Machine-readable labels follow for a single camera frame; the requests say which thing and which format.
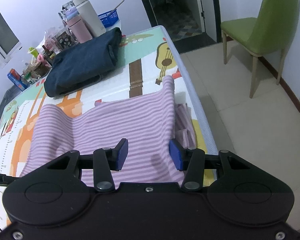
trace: wooden baseboard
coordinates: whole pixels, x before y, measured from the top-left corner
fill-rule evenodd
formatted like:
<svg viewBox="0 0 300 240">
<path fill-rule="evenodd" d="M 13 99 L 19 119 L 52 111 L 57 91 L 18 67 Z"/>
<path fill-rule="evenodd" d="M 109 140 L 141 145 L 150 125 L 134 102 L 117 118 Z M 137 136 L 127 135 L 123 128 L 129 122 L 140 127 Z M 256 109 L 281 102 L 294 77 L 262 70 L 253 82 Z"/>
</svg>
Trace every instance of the wooden baseboard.
<svg viewBox="0 0 300 240">
<path fill-rule="evenodd" d="M 233 39 L 229 36 L 227 36 L 227 41 L 233 41 Z M 260 57 L 259 60 L 262 62 L 262 64 L 270 71 L 270 73 L 277 79 L 278 78 L 278 72 L 277 70 L 266 60 L 265 57 Z M 284 91 L 287 93 L 288 97 L 291 99 L 297 110 L 300 112 L 300 101 L 294 94 L 294 92 L 291 90 L 291 88 L 288 86 L 288 84 L 285 82 L 285 80 L 281 77 L 280 78 L 280 85 L 284 89 Z"/>
</svg>

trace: green chair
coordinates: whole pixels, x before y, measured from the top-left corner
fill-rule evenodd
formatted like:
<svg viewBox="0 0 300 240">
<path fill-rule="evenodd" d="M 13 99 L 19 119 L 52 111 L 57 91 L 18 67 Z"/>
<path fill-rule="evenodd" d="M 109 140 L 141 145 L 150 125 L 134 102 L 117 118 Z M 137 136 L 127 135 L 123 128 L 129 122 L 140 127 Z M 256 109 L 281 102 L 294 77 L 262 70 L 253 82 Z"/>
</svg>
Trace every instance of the green chair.
<svg viewBox="0 0 300 240">
<path fill-rule="evenodd" d="M 282 75 L 287 46 L 293 35 L 299 0 L 263 0 L 258 18 L 244 18 L 221 23 L 224 64 L 230 36 L 253 56 L 250 98 L 256 86 L 258 57 L 281 50 L 277 85 Z"/>
</svg>

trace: window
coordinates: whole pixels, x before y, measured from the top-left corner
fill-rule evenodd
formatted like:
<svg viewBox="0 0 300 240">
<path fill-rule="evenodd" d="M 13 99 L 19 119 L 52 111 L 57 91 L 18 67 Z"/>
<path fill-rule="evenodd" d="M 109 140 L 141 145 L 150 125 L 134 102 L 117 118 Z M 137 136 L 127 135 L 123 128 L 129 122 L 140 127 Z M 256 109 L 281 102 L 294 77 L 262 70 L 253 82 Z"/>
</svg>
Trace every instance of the window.
<svg viewBox="0 0 300 240">
<path fill-rule="evenodd" d="M 0 66 L 5 66 L 11 59 L 12 53 L 20 46 L 18 38 L 14 35 L 0 13 Z"/>
</svg>

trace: blue gripper pad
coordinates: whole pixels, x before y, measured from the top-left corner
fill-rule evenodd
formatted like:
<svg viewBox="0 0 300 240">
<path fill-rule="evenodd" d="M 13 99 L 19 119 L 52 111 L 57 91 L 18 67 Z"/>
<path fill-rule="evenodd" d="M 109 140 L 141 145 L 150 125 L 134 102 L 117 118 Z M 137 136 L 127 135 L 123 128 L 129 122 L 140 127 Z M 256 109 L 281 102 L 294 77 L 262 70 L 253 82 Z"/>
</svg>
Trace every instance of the blue gripper pad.
<svg viewBox="0 0 300 240">
<path fill-rule="evenodd" d="M 125 139 L 121 148 L 118 150 L 118 158 L 116 161 L 116 171 L 120 171 L 122 169 L 124 161 L 127 158 L 127 155 L 128 155 L 128 140 Z"/>
<path fill-rule="evenodd" d="M 183 161 L 181 156 L 181 151 L 184 150 L 183 147 L 176 141 L 176 139 L 171 139 L 169 142 L 169 152 L 173 160 L 173 163 L 178 171 L 183 171 Z"/>
</svg>

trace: white bottle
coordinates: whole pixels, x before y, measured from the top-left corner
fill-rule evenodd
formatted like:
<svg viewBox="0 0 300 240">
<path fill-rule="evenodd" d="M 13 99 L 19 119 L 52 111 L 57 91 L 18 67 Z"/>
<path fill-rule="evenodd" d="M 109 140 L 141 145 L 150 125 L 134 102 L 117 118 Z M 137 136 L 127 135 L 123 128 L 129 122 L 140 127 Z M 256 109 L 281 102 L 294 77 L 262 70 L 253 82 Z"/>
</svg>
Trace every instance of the white bottle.
<svg viewBox="0 0 300 240">
<path fill-rule="evenodd" d="M 73 0 L 73 3 L 94 37 L 99 37 L 101 34 L 106 32 L 106 28 L 103 26 L 98 14 L 89 0 Z"/>
</svg>

